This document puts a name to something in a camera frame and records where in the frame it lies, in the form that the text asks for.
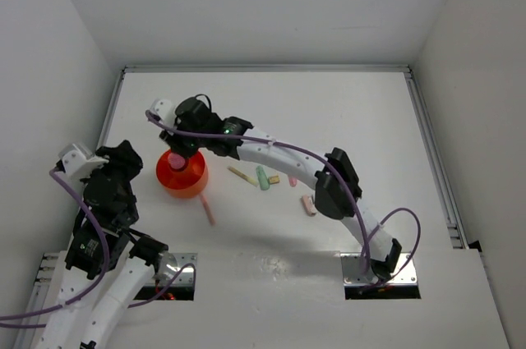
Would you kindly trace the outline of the pink pencil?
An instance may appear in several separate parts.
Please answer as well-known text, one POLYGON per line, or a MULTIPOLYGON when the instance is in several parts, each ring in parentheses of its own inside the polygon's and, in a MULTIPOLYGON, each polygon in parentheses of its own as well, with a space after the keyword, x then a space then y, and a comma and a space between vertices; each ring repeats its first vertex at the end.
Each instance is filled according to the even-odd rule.
POLYGON ((209 224, 211 225, 211 227, 215 226, 216 225, 216 220, 215 220, 215 217, 212 213, 212 210, 210 208, 210 204, 208 202, 208 200, 206 199, 205 195, 204 194, 199 194, 199 197, 200 197, 200 201, 201 201, 201 204, 205 210, 205 215, 208 219, 208 222, 209 224))

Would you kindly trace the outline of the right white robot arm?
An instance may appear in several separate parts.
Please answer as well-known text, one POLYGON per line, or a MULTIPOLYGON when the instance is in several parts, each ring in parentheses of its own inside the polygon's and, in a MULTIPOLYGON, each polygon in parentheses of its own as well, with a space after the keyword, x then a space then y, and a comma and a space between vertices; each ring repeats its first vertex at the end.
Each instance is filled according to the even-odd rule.
POLYGON ((239 117, 222 118, 208 99, 192 96, 179 105, 157 99, 147 117, 172 152, 184 158, 207 149, 220 157, 257 163, 282 172, 314 192, 316 210, 340 221, 361 244, 364 269, 380 281, 390 279, 402 246, 367 210, 359 179, 346 152, 319 155, 276 140, 239 117))

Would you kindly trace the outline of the pink capped glue bottle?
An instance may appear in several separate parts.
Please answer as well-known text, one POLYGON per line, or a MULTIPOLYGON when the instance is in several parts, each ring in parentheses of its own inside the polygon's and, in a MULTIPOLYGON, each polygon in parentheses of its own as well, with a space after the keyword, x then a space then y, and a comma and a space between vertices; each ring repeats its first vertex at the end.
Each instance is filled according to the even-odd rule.
POLYGON ((187 160, 179 154, 169 153, 167 157, 168 165, 175 171, 183 170, 187 165, 187 160))

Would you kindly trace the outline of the green highlighter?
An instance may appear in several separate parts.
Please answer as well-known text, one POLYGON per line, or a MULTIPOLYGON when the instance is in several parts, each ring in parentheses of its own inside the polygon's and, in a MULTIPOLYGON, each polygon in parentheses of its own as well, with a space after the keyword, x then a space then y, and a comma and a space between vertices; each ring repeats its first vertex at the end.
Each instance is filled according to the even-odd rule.
POLYGON ((262 191, 269 190, 270 189, 270 180, 269 180, 268 176, 265 173, 265 169, 261 165, 258 165, 256 167, 256 176, 257 176, 257 180, 259 182, 260 189, 262 191))

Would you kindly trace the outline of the small yellow eraser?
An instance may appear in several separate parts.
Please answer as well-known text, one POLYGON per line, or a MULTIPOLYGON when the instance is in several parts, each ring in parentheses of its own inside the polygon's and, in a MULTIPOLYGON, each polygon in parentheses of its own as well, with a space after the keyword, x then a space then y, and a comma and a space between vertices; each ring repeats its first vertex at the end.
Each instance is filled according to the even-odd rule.
POLYGON ((274 184, 278 184, 278 183, 280 183, 279 176, 272 176, 272 177, 269 177, 269 183, 270 183, 271 185, 274 185, 274 184))

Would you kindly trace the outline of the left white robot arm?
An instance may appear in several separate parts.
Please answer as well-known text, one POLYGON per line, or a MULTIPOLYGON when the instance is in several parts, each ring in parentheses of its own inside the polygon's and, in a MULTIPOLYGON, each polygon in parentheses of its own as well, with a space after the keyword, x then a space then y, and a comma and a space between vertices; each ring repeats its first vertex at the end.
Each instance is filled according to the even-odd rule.
POLYGON ((78 204, 57 298, 38 348, 104 348, 168 247, 140 234, 132 180, 143 168, 128 140, 91 152, 68 145, 50 176, 78 204))

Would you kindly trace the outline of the beige pencil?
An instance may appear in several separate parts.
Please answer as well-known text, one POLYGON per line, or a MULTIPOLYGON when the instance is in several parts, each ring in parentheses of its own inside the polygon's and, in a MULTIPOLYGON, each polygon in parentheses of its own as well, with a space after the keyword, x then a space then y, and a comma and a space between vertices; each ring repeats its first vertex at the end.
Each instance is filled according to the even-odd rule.
POLYGON ((243 179, 244 181, 250 183, 251 185, 253 185, 255 187, 259 186, 259 182, 256 179, 254 179, 252 177, 249 177, 247 174, 245 174, 244 172, 239 171, 235 167, 228 166, 228 170, 231 173, 233 173, 234 175, 236 175, 237 177, 239 177, 239 178, 243 179))

